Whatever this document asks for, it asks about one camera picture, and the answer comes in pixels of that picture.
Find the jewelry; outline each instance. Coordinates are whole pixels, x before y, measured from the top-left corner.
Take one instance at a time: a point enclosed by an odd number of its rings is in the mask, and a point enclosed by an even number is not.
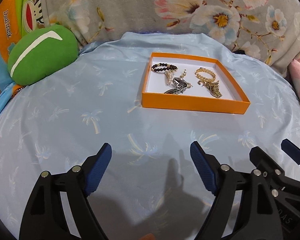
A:
[[[176,88],[166,91],[165,94],[178,95],[186,91],[186,89],[191,88],[192,85],[183,79],[186,76],[186,73],[186,70],[184,70],[180,77],[174,78],[172,83]]]
[[[202,75],[199,74],[200,72],[208,73],[209,75],[212,76],[212,78],[203,77]],[[196,75],[197,78],[199,78],[203,82],[214,82],[216,80],[216,74],[213,73],[211,70],[208,70],[208,69],[203,68],[203,67],[197,69],[194,74]]]
[[[212,78],[203,77],[203,76],[199,75],[200,72],[208,73],[212,76]],[[203,86],[205,86],[210,91],[210,94],[212,96],[214,96],[215,98],[221,98],[222,97],[222,94],[219,91],[219,81],[214,82],[216,80],[216,74],[215,73],[213,73],[211,70],[208,70],[206,68],[201,67],[201,68],[199,68],[195,71],[195,75],[196,75],[197,78],[200,79],[198,81],[198,84],[199,85],[202,84]]]
[[[166,70],[172,70],[172,71],[176,71],[178,68],[174,65],[170,65],[167,63],[159,63],[159,64],[154,64],[151,67],[151,70],[154,72],[159,72],[159,71],[166,71]]]
[[[153,72],[160,72],[160,71],[164,71],[164,74],[166,76],[166,84],[167,86],[171,84],[173,76],[174,76],[174,72],[177,71],[177,67],[171,64],[167,64],[167,63],[159,63],[159,64],[154,64],[151,67],[151,70]]]

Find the beaded bracelet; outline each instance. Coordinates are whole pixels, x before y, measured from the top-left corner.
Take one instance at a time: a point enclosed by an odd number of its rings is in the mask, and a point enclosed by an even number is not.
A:
[[[172,70],[172,71],[176,71],[178,68],[174,65],[170,65],[170,64],[167,64],[167,63],[159,63],[159,64],[154,64],[152,67],[151,67],[151,70],[154,71],[154,72],[159,72],[159,71],[166,71],[166,70]]]

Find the bracelet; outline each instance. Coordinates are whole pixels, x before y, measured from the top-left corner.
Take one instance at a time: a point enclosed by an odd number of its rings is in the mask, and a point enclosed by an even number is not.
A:
[[[178,68],[174,65],[170,65],[167,63],[159,63],[159,64],[154,64],[151,67],[151,70],[154,72],[159,72],[159,71],[166,71],[166,70],[170,70],[170,71],[176,71]]]
[[[212,78],[203,77],[202,75],[199,75],[200,72],[208,73],[209,75],[212,76]],[[203,67],[197,69],[194,74],[196,75],[197,78],[199,78],[203,82],[214,82],[216,80],[216,74],[213,73],[211,70],[208,70]]]

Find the metal screw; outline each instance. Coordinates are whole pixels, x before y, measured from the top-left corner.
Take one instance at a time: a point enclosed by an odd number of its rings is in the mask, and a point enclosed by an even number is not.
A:
[[[274,197],[277,197],[279,195],[279,192],[276,190],[276,189],[273,189],[271,191],[271,194],[274,196]]]
[[[259,170],[254,170],[253,173],[256,176],[260,176],[261,175],[261,171],[259,171]]]
[[[229,167],[227,164],[222,164],[222,165],[221,165],[221,169],[222,169],[223,171],[229,171],[230,167]]]
[[[74,167],[72,167],[72,171],[73,172],[78,172],[78,171],[80,171],[81,170],[81,167],[80,166],[74,166]]]
[[[41,172],[41,177],[45,178],[47,176],[49,176],[49,172],[48,171]]]

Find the gold pendant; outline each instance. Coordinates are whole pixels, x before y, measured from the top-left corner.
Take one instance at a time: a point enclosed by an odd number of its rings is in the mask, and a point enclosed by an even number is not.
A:
[[[199,85],[205,86],[209,91],[210,94],[213,95],[215,98],[221,98],[222,94],[219,91],[219,81],[217,82],[204,82],[202,80],[198,81]]]

